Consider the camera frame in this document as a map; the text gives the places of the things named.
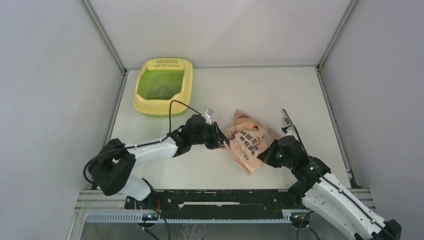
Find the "peach cat litter bag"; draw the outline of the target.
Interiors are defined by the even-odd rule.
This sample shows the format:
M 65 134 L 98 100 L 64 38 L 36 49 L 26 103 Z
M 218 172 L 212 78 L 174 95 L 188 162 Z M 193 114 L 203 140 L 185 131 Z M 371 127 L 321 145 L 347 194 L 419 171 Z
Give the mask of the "peach cat litter bag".
M 281 137 L 270 127 L 261 124 L 242 110 L 234 113 L 234 124 L 224 131 L 229 143 L 225 148 L 231 153 L 247 176 L 258 169 L 262 161 L 258 156 Z

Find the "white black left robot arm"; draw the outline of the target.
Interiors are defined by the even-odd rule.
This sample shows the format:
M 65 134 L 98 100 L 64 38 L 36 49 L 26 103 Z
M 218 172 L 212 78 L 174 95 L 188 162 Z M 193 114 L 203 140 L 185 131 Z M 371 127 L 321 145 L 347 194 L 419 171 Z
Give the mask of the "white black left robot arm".
M 132 174 L 135 167 L 178 157 L 190 151 L 194 145 L 204 145 L 214 150 L 223 148 L 229 142 L 209 116 L 194 114 L 162 139 L 139 144 L 126 144 L 118 138 L 110 140 L 84 166 L 83 177 L 91 176 L 89 183 L 98 186 L 105 196 L 124 194 L 149 209 L 155 205 L 157 196 L 147 180 Z

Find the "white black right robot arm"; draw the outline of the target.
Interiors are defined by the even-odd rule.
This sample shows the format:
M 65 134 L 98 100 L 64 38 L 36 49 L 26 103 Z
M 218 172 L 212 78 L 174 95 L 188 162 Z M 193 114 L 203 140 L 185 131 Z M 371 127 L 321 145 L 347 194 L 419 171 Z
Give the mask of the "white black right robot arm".
M 289 203 L 320 215 L 349 240 L 398 240 L 402 227 L 367 207 L 337 179 L 319 158 L 310 156 L 293 135 L 274 140 L 258 159 L 288 168 L 296 178 L 288 191 Z

